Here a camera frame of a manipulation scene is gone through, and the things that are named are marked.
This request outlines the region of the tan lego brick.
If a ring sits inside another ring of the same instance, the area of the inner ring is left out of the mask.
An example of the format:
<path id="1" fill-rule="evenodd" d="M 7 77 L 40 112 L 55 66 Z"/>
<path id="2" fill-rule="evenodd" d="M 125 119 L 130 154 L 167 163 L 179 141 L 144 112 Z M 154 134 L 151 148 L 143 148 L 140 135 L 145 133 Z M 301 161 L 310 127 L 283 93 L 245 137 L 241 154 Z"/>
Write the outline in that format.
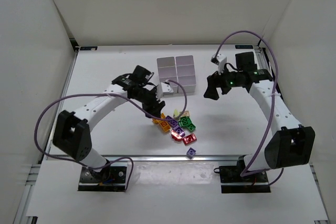
<path id="1" fill-rule="evenodd" d="M 182 116 L 190 117 L 189 111 L 184 111 L 184 113 L 182 114 Z"/>

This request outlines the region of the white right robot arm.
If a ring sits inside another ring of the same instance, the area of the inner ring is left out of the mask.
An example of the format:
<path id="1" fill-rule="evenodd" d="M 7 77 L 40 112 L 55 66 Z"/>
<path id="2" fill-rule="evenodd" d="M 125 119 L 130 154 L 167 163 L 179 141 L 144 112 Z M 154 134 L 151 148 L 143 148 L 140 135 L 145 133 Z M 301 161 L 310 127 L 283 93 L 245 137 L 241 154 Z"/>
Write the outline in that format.
<path id="1" fill-rule="evenodd" d="M 271 169 L 300 166 L 309 163 L 315 131 L 303 126 L 289 111 L 276 90 L 275 78 L 267 69 L 259 69 L 253 52 L 236 54 L 232 71 L 227 58 L 213 55 L 211 62 L 217 71 L 207 77 L 204 97 L 219 99 L 218 91 L 227 94 L 232 88 L 244 88 L 257 102 L 268 120 L 266 132 L 255 154 L 243 155 L 238 163 L 242 177 Z"/>

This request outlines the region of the white compartment container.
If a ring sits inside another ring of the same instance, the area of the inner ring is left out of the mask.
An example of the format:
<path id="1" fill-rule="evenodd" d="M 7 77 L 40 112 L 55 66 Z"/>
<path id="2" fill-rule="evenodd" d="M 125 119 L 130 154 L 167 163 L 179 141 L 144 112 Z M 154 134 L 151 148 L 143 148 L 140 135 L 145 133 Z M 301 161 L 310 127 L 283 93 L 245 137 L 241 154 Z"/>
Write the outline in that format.
<path id="1" fill-rule="evenodd" d="M 158 77 L 160 82 L 174 80 L 177 82 L 175 57 L 157 58 Z"/>
<path id="2" fill-rule="evenodd" d="M 194 93 L 196 89 L 194 57 L 176 56 L 175 64 L 178 83 L 183 86 L 186 93 Z"/>

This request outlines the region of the white left compartment container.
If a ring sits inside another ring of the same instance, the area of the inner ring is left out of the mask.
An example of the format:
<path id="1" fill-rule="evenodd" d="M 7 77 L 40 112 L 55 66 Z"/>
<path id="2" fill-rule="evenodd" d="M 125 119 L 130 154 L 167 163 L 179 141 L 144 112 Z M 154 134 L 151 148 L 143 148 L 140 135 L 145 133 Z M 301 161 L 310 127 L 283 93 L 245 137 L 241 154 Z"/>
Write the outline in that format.
<path id="1" fill-rule="evenodd" d="M 160 82 L 174 80 L 177 82 L 175 57 L 157 58 L 158 77 Z"/>

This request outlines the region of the yellow lego brick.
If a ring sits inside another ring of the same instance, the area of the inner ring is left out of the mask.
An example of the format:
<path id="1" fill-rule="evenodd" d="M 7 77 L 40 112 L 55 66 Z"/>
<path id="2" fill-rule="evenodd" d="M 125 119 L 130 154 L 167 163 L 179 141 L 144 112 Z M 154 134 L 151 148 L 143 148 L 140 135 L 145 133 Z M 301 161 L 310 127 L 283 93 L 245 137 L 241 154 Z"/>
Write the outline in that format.
<path id="1" fill-rule="evenodd" d="M 152 122 L 154 123 L 154 124 L 161 124 L 161 123 L 165 123 L 165 118 L 166 118 L 166 116 L 164 115 L 164 113 L 161 113 L 161 119 L 159 120 L 159 119 L 152 119 Z"/>

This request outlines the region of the red lego brick left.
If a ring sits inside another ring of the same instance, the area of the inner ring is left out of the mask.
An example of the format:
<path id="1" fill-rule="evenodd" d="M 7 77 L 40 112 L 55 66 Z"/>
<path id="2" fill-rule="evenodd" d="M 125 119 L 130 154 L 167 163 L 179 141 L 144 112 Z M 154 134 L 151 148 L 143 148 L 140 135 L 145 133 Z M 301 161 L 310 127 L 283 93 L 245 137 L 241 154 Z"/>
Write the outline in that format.
<path id="1" fill-rule="evenodd" d="M 183 139 L 183 137 L 174 130 L 171 131 L 171 137 L 172 137 L 173 140 L 175 140 L 177 142 L 180 142 Z"/>

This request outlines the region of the dark green lego brick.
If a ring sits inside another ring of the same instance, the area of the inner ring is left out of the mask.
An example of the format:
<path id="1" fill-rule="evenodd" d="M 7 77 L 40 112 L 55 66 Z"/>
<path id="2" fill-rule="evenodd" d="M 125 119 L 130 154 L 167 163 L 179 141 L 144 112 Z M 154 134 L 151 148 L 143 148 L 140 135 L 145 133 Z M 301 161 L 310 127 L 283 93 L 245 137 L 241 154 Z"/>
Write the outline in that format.
<path id="1" fill-rule="evenodd" d="M 182 116 L 179 118 L 179 126 L 180 127 L 188 127 L 192 124 L 192 121 L 189 116 Z"/>

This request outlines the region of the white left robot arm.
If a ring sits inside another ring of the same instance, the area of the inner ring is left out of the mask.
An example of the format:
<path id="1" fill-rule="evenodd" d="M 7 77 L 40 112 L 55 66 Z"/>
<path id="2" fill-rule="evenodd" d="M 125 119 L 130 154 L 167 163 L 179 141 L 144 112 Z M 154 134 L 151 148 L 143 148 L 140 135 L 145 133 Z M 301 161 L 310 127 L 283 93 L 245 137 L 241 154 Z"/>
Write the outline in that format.
<path id="1" fill-rule="evenodd" d="M 110 112 L 118 106 L 136 100 L 148 118 L 160 118 L 165 103 L 161 98 L 173 89 L 168 83 L 161 82 L 147 89 L 152 73 L 136 66 L 131 74 L 116 77 L 101 95 L 84 106 L 68 112 L 62 111 L 57 118 L 53 145 L 70 156 L 75 162 L 100 172 L 107 160 L 93 147 L 91 131 Z"/>

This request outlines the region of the lime green lego brick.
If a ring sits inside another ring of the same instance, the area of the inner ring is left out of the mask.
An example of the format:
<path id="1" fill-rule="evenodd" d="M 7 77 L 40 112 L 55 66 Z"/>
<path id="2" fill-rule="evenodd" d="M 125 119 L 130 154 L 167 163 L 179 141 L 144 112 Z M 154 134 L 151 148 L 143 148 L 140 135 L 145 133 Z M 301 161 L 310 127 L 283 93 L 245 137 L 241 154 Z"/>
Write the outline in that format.
<path id="1" fill-rule="evenodd" d="M 179 116 L 179 114 L 180 114 L 180 112 L 177 109 L 175 109 L 174 112 L 173 112 L 173 117 L 177 118 Z"/>

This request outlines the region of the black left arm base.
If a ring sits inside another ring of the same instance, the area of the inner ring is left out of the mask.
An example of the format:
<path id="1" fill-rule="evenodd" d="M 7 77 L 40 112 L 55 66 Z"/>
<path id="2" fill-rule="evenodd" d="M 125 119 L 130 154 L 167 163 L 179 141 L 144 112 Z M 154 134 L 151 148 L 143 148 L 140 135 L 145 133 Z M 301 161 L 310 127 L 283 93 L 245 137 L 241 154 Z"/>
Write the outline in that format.
<path id="1" fill-rule="evenodd" d="M 104 174 L 82 168 L 78 191 L 125 192 L 127 166 L 110 166 Z"/>

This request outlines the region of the yellow-orange lego brick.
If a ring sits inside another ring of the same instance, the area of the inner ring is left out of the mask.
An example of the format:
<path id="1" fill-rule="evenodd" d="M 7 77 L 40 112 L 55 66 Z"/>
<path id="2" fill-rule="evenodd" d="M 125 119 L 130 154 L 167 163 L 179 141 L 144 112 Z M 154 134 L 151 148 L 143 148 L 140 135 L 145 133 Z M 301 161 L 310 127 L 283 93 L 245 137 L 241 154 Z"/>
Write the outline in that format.
<path id="1" fill-rule="evenodd" d="M 159 121 L 159 126 L 163 133 L 168 133 L 171 130 L 171 127 L 167 121 Z"/>

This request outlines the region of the lavender small lego brick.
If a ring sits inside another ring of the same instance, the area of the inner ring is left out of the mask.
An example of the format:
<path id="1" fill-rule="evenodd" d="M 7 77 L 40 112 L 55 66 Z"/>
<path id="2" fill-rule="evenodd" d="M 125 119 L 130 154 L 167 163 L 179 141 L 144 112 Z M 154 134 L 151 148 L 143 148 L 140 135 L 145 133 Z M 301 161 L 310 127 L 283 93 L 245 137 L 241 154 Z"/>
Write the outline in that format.
<path id="1" fill-rule="evenodd" d="M 189 158 L 189 159 L 192 159 L 196 154 L 196 150 L 193 149 L 193 148 L 189 148 L 188 151 L 186 152 L 186 156 Z"/>

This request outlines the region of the red lego brick right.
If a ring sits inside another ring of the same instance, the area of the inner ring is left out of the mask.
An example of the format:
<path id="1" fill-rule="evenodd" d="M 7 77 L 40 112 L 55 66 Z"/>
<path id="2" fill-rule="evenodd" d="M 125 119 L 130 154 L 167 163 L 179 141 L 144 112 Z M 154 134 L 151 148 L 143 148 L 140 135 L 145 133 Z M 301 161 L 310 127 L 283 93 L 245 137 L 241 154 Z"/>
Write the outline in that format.
<path id="1" fill-rule="evenodd" d="M 182 139 L 184 145 L 190 145 L 194 142 L 197 141 L 197 137 L 194 133 L 190 134 L 190 135 L 187 135 L 187 136 L 184 136 L 183 139 Z"/>

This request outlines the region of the white right compartment container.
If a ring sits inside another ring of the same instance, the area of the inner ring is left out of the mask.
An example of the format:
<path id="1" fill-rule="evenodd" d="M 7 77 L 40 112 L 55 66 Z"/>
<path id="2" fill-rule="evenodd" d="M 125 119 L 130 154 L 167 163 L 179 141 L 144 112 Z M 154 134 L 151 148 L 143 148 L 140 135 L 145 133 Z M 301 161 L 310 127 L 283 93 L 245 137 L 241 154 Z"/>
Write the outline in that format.
<path id="1" fill-rule="evenodd" d="M 194 93 L 196 89 L 194 57 L 176 56 L 175 64 L 178 83 L 183 86 L 186 93 Z"/>

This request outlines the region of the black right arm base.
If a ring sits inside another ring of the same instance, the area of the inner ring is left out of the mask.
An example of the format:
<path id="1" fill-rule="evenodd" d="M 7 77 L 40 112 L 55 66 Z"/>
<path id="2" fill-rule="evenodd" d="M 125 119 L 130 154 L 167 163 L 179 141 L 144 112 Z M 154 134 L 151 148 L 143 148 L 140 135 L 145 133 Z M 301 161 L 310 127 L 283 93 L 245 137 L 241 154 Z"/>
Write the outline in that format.
<path id="1" fill-rule="evenodd" d="M 270 193 L 270 186 L 266 172 L 241 177 L 244 162 L 237 161 L 236 165 L 225 165 L 214 168 L 219 175 L 222 194 L 252 194 Z"/>

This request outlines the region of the purple lego brick on red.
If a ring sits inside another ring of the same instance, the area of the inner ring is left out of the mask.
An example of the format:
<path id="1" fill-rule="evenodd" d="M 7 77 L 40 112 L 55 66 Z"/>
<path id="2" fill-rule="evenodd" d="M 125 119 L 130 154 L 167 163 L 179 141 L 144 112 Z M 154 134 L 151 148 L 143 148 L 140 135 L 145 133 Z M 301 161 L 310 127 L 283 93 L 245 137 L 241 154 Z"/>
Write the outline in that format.
<path id="1" fill-rule="evenodd" d="M 185 135 L 184 130 L 180 126 L 178 126 L 178 125 L 173 128 L 173 131 L 176 132 L 180 136 L 184 136 Z"/>

